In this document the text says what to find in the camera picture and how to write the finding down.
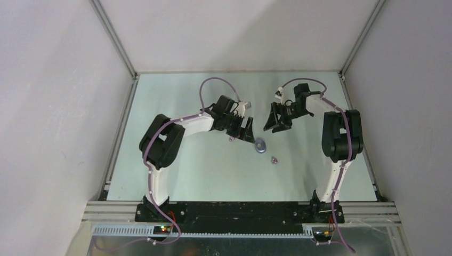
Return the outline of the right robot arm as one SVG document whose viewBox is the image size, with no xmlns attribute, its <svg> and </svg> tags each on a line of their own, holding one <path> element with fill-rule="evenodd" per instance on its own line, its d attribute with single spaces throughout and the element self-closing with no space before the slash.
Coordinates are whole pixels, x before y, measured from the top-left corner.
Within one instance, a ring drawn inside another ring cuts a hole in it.
<svg viewBox="0 0 452 256">
<path fill-rule="evenodd" d="M 321 149 L 326 157 L 328 178 L 312 194 L 309 205 L 298 216 L 303 222 L 342 222 L 341 186 L 345 174 L 364 149 L 361 115 L 358 110 L 343 110 L 325 97 L 324 92 L 311 91 L 307 83 L 294 87 L 294 100 L 285 96 L 284 87 L 275 92 L 278 102 L 271 104 L 264 131 L 272 133 L 292 128 L 293 120 L 302 116 L 321 117 Z"/>
</svg>

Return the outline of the purple earbud charging case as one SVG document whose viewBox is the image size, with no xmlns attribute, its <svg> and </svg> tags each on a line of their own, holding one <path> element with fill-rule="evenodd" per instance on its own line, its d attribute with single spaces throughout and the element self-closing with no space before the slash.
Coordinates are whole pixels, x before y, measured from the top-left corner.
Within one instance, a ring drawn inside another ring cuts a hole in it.
<svg viewBox="0 0 452 256">
<path fill-rule="evenodd" d="M 263 154 L 267 151 L 267 144 L 262 138 L 257 138 L 254 143 L 255 150 L 259 154 Z"/>
</svg>

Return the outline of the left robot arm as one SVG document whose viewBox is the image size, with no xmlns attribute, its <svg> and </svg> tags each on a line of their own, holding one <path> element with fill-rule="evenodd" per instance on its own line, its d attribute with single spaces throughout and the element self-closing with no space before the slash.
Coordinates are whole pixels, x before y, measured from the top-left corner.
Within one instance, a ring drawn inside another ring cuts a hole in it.
<svg viewBox="0 0 452 256">
<path fill-rule="evenodd" d="M 231 138 L 255 143 L 253 118 L 245 117 L 248 101 L 220 96 L 216 103 L 202 105 L 196 114 L 170 119 L 157 115 L 139 144 L 143 163 L 148 168 L 148 189 L 143 198 L 148 216 L 155 222 L 172 221 L 168 216 L 168 172 L 185 137 L 210 131 L 224 131 Z"/>
</svg>

